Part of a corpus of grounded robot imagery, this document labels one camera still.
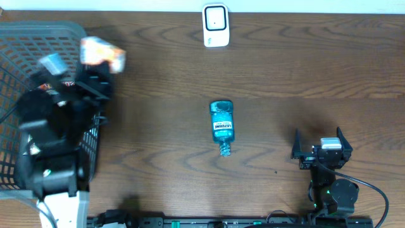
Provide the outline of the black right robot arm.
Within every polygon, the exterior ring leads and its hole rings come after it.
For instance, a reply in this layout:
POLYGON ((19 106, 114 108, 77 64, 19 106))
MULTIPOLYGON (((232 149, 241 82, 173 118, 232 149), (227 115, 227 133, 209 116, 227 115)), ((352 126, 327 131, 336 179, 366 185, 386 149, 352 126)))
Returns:
POLYGON ((352 146, 337 128, 336 137, 324 137, 319 145, 310 152, 301 148, 299 131, 296 131, 291 158, 299 160, 301 170, 311 172, 309 198, 315 205, 310 216, 312 221, 318 217, 348 217, 354 213, 359 187, 347 179, 336 178, 335 171, 342 168, 352 155, 352 146))

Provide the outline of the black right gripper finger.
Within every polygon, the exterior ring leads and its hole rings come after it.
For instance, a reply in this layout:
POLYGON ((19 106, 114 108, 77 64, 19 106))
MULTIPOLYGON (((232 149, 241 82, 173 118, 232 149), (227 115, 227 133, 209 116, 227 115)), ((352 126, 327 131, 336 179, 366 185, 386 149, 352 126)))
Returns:
POLYGON ((291 159, 300 159, 303 156, 304 156, 304 152, 301 149, 300 133, 299 133, 299 130, 296 129, 290 158, 291 159))
POLYGON ((344 137, 340 127, 337 127, 337 137, 340 139, 342 145, 342 155, 343 158, 350 158, 352 155, 353 148, 344 137))

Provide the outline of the blue Listerine mouthwash bottle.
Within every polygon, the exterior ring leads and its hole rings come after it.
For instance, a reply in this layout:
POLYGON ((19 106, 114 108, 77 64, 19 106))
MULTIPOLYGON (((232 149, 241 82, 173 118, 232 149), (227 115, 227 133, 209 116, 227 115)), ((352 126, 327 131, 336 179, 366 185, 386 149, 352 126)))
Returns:
POLYGON ((222 157, 231 155, 231 143, 235 140, 233 110, 230 100, 213 101, 209 106, 213 141, 219 145, 222 157))

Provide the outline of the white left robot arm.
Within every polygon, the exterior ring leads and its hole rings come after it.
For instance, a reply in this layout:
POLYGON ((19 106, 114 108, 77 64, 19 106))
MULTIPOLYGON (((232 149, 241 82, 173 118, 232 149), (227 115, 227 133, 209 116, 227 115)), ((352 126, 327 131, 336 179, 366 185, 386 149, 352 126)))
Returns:
POLYGON ((16 103, 19 129, 31 140, 18 167, 43 227, 86 227, 91 159, 83 138, 106 124, 101 116, 113 94, 109 63, 78 64, 73 85, 65 69, 42 67, 31 75, 33 89, 16 103))

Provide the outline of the small orange box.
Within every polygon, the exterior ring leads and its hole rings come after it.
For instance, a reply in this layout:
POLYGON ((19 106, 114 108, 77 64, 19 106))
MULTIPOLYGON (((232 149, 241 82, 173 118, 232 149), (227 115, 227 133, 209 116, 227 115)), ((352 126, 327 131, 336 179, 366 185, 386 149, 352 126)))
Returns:
POLYGON ((80 41, 80 62, 83 65, 99 65, 107 62, 113 74, 125 68, 126 51, 96 36, 84 37, 80 41))

